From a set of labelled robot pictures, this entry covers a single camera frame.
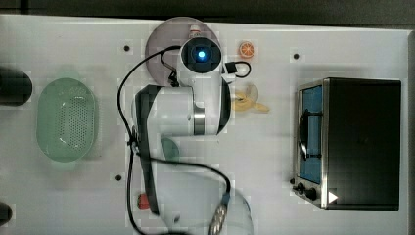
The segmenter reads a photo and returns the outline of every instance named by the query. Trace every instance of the blue light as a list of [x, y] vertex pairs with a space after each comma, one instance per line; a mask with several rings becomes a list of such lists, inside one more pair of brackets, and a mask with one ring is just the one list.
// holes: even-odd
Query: blue light
[[205, 52], [204, 51], [200, 51], [198, 56], [203, 59], [205, 57]]

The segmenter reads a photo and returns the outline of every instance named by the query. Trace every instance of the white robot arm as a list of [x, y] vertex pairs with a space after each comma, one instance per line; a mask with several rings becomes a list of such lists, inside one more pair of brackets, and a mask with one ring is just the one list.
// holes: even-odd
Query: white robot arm
[[253, 235], [249, 206], [239, 193], [233, 193], [227, 207], [223, 183], [185, 172], [185, 166], [152, 161], [165, 159], [162, 138], [216, 135], [230, 117], [230, 91], [221, 77], [222, 54], [217, 44], [204, 37], [188, 40], [180, 48], [176, 69], [181, 87], [148, 85], [132, 104], [152, 213], [160, 215], [169, 228], [186, 228], [192, 234]]

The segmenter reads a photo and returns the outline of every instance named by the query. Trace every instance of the screw hole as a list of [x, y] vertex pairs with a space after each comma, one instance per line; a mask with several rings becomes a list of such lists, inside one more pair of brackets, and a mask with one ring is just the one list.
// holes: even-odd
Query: screw hole
[[179, 220], [180, 220], [180, 215], [176, 216], [173, 221], [174, 223], [177, 223]]

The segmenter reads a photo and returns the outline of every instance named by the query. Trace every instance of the white table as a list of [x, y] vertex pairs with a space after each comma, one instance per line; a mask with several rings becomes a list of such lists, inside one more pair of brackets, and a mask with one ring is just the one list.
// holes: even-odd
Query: white table
[[[0, 234], [133, 234], [125, 211], [127, 151], [116, 110], [116, 90], [158, 21], [0, 16], [0, 65], [25, 71], [34, 93], [21, 107], [0, 107], [0, 201], [15, 216]], [[256, 234], [407, 234], [408, 227], [408, 31], [210, 23], [223, 50], [235, 60], [243, 39], [257, 46], [253, 82], [269, 114], [232, 114], [218, 136], [180, 139], [181, 153], [219, 165], [251, 204]], [[125, 53], [125, 44], [131, 51]], [[300, 59], [294, 60], [293, 54]], [[97, 97], [100, 129], [91, 154], [74, 170], [57, 170], [36, 144], [36, 110], [42, 89], [62, 70], [76, 70]], [[398, 78], [402, 81], [399, 211], [321, 211], [291, 193], [294, 100], [299, 84], [328, 76]], [[153, 83], [146, 67], [125, 89]], [[143, 190], [134, 167], [133, 194]], [[134, 215], [152, 232], [163, 223], [148, 211]]]

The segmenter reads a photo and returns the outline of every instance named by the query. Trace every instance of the oven knob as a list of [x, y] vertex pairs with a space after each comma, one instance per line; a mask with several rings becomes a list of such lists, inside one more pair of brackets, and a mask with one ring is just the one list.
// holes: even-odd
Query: oven knob
[[314, 188], [309, 188], [304, 190], [305, 197], [307, 197], [309, 200], [314, 201], [317, 199], [317, 192]]
[[297, 190], [297, 192], [302, 195], [304, 193], [305, 187], [302, 183], [299, 183], [297, 186], [294, 186], [293, 189]]

